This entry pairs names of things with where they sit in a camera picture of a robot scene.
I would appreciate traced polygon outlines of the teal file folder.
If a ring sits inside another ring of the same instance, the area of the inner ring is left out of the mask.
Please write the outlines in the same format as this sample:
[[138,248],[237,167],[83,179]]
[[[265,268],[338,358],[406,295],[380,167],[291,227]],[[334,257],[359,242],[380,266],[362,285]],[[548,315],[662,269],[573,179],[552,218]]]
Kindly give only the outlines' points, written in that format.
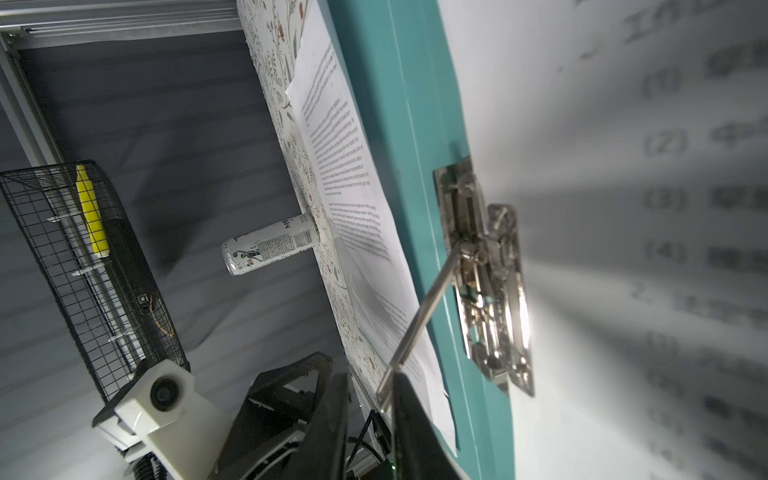
[[[438,5],[330,1],[327,10],[415,290],[424,296],[447,257],[433,173],[469,153]],[[513,478],[510,401],[467,357],[452,291],[428,332],[452,409],[457,463],[473,479]]]

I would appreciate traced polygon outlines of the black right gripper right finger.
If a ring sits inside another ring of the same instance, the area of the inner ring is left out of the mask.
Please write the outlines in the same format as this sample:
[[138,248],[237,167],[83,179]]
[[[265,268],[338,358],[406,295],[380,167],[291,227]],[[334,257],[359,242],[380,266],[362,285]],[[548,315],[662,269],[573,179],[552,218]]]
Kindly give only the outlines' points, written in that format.
[[459,479],[408,377],[403,373],[396,373],[392,379],[392,400],[395,478]]

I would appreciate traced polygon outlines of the Chinese title paper sheet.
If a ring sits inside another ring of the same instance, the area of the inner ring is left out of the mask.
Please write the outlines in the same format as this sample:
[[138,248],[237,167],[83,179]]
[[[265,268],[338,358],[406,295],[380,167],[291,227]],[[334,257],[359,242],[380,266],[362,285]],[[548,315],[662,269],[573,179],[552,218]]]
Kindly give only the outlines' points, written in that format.
[[482,192],[517,212],[517,476],[765,478],[766,3],[439,10]]

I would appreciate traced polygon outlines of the English text paper sheet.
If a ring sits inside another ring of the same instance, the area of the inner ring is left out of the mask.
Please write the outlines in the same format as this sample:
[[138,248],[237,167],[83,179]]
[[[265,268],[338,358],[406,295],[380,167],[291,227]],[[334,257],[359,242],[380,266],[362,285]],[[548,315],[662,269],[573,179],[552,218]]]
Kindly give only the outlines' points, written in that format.
[[384,405],[385,372],[419,309],[328,5],[304,13],[286,94],[330,224],[355,321],[375,353],[370,381]]

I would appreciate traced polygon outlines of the silver folder clip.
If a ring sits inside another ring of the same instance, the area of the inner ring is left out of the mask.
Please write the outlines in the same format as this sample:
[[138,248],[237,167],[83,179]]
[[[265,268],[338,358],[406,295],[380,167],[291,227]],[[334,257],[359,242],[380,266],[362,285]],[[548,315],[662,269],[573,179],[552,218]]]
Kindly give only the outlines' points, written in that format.
[[521,266],[517,212],[485,201],[471,159],[433,173],[446,261],[412,317],[376,392],[393,400],[393,378],[448,288],[454,290],[466,356],[503,393],[516,386],[534,396],[531,329]]

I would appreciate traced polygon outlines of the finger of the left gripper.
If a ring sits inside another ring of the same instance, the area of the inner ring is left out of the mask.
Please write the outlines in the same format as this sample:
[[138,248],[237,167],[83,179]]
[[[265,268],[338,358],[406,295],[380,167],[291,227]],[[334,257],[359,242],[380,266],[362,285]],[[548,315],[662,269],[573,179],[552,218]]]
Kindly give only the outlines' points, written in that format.
[[298,451],[330,381],[331,357],[315,352],[260,373],[235,416],[212,479],[278,479]]

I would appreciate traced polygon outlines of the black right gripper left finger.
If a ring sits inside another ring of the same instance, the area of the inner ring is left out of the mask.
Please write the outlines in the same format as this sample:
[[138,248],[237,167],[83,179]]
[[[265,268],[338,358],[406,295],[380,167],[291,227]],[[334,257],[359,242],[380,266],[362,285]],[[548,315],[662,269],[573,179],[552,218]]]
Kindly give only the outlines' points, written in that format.
[[343,479],[348,422],[349,376],[334,375],[287,466],[288,479]]

